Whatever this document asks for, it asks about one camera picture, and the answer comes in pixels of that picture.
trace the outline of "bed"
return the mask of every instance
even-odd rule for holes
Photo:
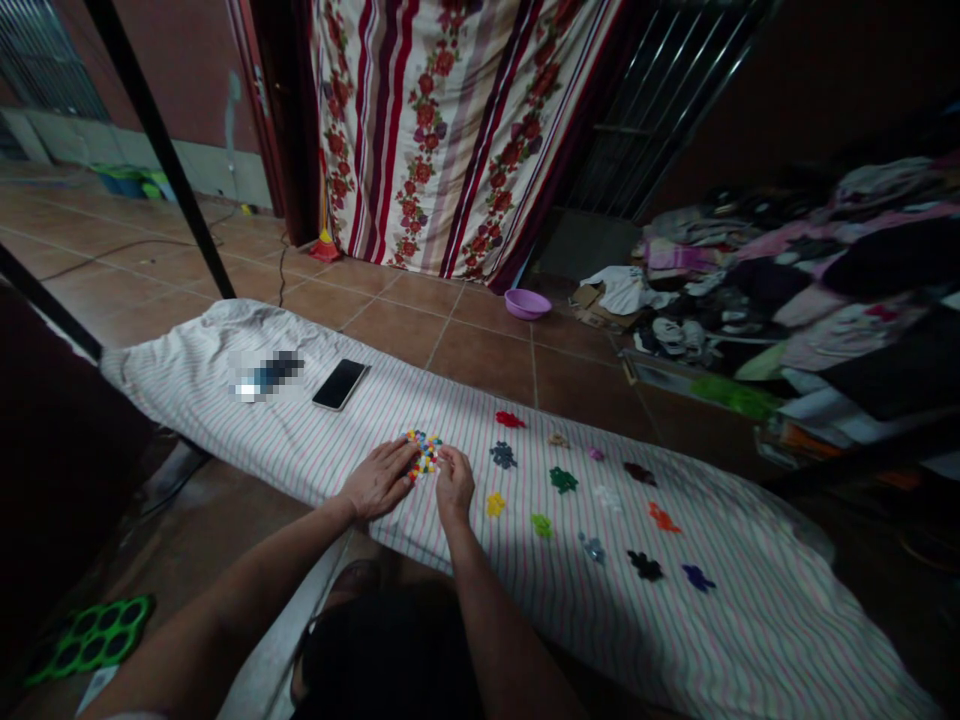
[[[280,350],[300,354],[301,384],[271,402],[238,402],[229,392],[236,353]],[[309,398],[342,358],[371,370],[332,413]],[[310,504],[336,493],[385,439],[418,429],[456,445],[477,481],[471,524],[524,614],[655,705],[709,718],[938,716],[835,579],[819,529],[710,465],[446,380],[252,300],[218,302],[157,340],[105,351],[101,370],[153,420]],[[498,412],[525,427],[497,422]],[[553,433],[569,447],[549,444]],[[516,466],[494,462],[498,442]],[[576,488],[561,493],[553,468]],[[419,478],[370,533],[450,573],[434,477]],[[494,493],[499,515],[487,512]],[[550,520],[552,537],[536,532],[533,515]],[[581,533],[599,542],[602,563]],[[659,563],[663,577],[641,577],[628,552]]]

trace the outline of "purple bowl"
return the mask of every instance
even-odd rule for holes
[[[507,290],[503,297],[510,314],[521,320],[536,320],[553,309],[553,303],[543,295],[529,290]]]

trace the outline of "metal gate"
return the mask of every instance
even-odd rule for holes
[[[603,120],[570,210],[635,221],[780,0],[659,0]]]
[[[110,119],[49,0],[0,0],[0,73],[27,107]]]

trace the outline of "black pole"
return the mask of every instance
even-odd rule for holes
[[[133,52],[127,33],[123,29],[123,23],[120,22],[120,16],[117,15],[117,9],[113,5],[113,0],[84,0],[90,17],[93,18],[94,25],[97,26],[97,32],[100,33],[100,39],[107,46],[107,52],[110,53],[110,59],[116,68],[123,87],[137,111],[137,117],[140,118],[140,124],[143,125],[144,132],[150,138],[150,144],[153,151],[160,161],[160,167],[167,175],[170,187],[177,196],[177,202],[180,203],[180,210],[190,230],[193,231],[193,237],[196,238],[200,252],[203,253],[203,259],[207,262],[210,274],[224,298],[235,298],[237,294],[233,291],[233,285],[230,284],[230,278],[220,260],[220,253],[217,252],[217,246],[213,243],[210,236],[210,229],[207,227],[203,214],[200,212],[200,206],[197,205],[197,199],[193,196],[193,190],[190,189],[190,183],[187,182],[187,176],[183,172],[183,166],[180,164],[180,158],[177,157],[177,151],[173,147],[167,128],[163,124],[163,118],[160,117],[160,111],[153,100],[153,94],[150,92],[150,86],[143,76],[140,69],[140,63],[137,62],[137,56]],[[174,45],[176,38],[171,39]]]
[[[27,270],[13,254],[0,243],[0,274],[10,281],[21,295],[50,318],[98,363],[103,346],[87,332],[77,319],[60,304],[50,291]]]
[[[902,435],[787,473],[764,483],[763,487],[783,498],[811,495],[858,476],[909,467],[958,448],[960,415],[949,415]]]

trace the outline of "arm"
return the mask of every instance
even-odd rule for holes
[[[416,454],[384,443],[340,494],[247,552],[124,663],[81,720],[122,712],[213,718],[260,638],[331,543],[358,519],[386,514],[410,491],[397,476]]]
[[[470,462],[440,450],[437,507],[453,560],[453,577],[470,657],[488,718],[585,718],[586,711],[553,658],[490,567],[470,529]]]

